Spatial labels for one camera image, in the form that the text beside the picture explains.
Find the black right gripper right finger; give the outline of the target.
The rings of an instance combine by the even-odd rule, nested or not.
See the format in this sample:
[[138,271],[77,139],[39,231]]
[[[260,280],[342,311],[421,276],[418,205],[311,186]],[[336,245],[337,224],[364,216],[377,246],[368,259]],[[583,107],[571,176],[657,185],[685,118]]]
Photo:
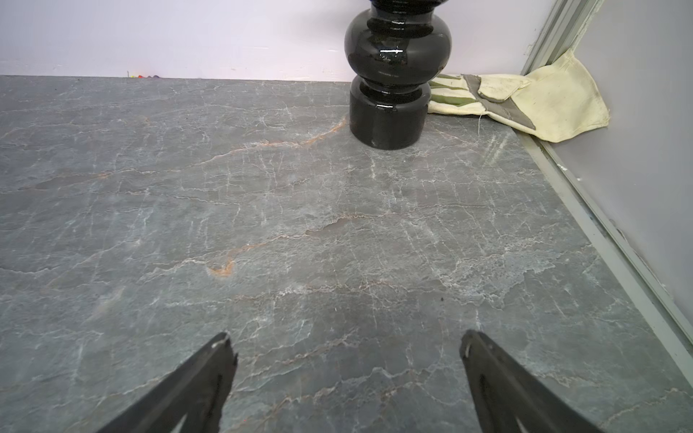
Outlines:
[[466,331],[459,354],[482,431],[600,431],[485,333]]

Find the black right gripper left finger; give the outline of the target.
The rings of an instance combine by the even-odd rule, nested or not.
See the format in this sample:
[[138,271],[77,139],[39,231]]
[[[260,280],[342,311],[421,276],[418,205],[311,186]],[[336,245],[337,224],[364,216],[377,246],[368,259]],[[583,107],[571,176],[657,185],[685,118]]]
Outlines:
[[218,432],[237,367],[231,336],[221,332],[100,430]]

